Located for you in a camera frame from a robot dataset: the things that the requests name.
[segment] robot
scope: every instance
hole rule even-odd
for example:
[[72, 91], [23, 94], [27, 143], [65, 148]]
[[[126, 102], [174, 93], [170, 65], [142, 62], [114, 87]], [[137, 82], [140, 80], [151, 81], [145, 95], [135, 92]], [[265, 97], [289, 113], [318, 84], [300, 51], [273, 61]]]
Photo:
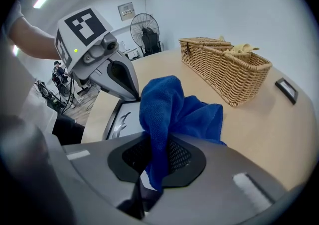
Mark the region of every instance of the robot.
[[[86, 7], [59, 20], [55, 45], [72, 78], [83, 84], [93, 80], [124, 102], [136, 101], [134, 67], [111, 30], [94, 8]], [[145, 132], [61, 146], [54, 135], [43, 136], [18, 118], [3, 123], [0, 151], [11, 176], [57, 224], [260, 224], [281, 214], [297, 191], [287, 193], [229, 147], [170, 134], [169, 175], [160, 193], [140, 179], [152, 158]], [[24, 141], [11, 148], [22, 135]]]

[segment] floor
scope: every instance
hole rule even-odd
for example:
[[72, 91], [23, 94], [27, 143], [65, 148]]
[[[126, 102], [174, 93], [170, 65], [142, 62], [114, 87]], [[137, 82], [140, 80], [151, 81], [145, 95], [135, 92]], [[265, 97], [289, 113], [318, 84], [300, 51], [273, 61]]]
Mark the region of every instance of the floor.
[[85, 126], [90, 111], [93, 107], [94, 101], [99, 94], [99, 90], [99, 86], [91, 86], [91, 89], [88, 91], [88, 93], [82, 95], [83, 100], [81, 101], [81, 103], [75, 108], [68, 109], [64, 114], [73, 119], [76, 119], [78, 121], [77, 123]]

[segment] black chair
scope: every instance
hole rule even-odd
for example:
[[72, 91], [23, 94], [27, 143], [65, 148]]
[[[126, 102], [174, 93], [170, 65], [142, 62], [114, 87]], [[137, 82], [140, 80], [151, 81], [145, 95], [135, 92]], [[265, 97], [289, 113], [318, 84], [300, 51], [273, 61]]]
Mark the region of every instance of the black chair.
[[142, 41], [145, 46], [145, 52], [143, 51], [142, 46], [140, 46], [143, 56], [145, 57], [154, 53], [161, 52], [160, 41], [158, 41], [158, 34], [154, 33], [151, 29], [143, 32], [144, 34], [142, 36]]

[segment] fan grille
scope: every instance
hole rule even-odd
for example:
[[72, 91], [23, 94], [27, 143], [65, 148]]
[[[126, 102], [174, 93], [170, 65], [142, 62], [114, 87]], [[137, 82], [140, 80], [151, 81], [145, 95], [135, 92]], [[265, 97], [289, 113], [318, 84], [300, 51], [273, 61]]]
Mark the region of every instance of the fan grille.
[[145, 44], [143, 43], [143, 35], [148, 35], [150, 33], [157, 34], [157, 41], [160, 37], [160, 29], [156, 20], [147, 13], [140, 13], [136, 15], [131, 22], [131, 36], [134, 42], [143, 48]]

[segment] white sleeve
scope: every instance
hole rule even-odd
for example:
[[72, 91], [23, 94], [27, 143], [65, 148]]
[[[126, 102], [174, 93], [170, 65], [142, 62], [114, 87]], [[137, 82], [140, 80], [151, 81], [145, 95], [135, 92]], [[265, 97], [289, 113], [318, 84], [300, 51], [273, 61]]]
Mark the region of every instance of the white sleeve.
[[6, 21], [4, 22], [4, 25], [3, 25], [6, 35], [8, 35], [14, 22], [20, 17], [24, 17], [24, 15], [21, 13], [21, 4], [19, 1], [17, 1], [11, 8], [11, 11], [8, 14]]

